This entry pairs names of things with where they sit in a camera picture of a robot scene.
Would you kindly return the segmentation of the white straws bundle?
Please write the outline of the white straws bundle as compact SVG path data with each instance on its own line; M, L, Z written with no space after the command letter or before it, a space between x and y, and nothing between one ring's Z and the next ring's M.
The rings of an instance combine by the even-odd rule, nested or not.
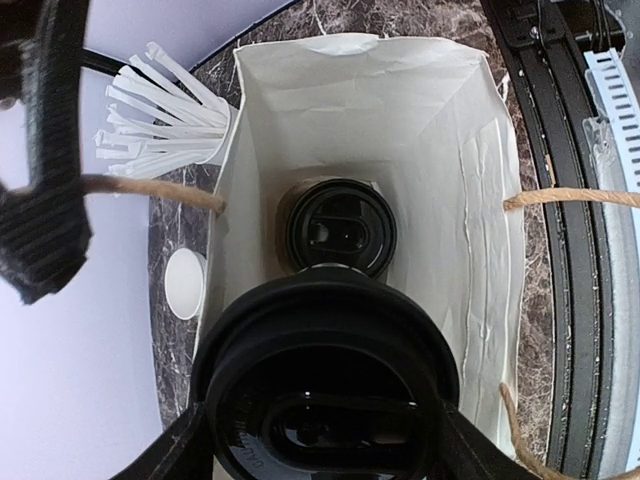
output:
M149 42L119 69L105 95L108 130L94 136L96 157L109 162L108 174L156 179L200 165L219 145L229 104Z

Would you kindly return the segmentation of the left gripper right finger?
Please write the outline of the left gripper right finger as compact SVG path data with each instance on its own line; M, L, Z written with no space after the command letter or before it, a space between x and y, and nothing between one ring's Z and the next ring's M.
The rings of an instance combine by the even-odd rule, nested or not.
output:
M436 459L450 479L536 479L447 402L441 403Z

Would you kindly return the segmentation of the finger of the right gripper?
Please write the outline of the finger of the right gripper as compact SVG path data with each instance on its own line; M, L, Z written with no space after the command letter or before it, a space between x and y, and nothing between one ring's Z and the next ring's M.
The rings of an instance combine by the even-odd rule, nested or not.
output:
M1 97L25 108L29 183L1 190L1 277L30 305L62 290L92 232L81 187L79 81L89 4L1 4Z

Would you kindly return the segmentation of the black cup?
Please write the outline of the black cup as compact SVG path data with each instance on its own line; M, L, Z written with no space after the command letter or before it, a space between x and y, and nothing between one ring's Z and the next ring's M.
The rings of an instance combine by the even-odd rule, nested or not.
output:
M206 259L188 248L176 250L164 273L164 291L173 314L190 320L201 312L205 296Z

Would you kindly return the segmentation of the black plastic cup lid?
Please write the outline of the black plastic cup lid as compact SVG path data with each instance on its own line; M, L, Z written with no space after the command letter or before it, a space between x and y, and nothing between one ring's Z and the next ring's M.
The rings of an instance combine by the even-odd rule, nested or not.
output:
M339 264L370 278L386 271L398 238L386 199L371 184L343 177L292 185L277 205L274 234L284 269Z

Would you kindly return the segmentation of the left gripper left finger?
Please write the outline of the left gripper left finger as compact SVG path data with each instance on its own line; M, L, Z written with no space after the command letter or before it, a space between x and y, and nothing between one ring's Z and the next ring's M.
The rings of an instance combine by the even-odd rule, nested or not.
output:
M210 478L210 429L203 403L191 405L113 480Z

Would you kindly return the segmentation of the cream paper carry bag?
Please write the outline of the cream paper carry bag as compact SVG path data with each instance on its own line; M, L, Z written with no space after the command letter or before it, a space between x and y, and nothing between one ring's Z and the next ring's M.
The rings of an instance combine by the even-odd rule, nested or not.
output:
M224 163L156 179L91 175L90 192L139 193L210 210L199 346L221 312L293 272L277 256L277 205L294 184L343 177L389 203L397 245L370 278L407 295L454 356L451 404L536 479L557 472L523 442L516 382L525 279L524 209L549 202L637 206L635 194L579 188L525 191L516 134L482 51L440 38L346 33L238 48L242 99Z

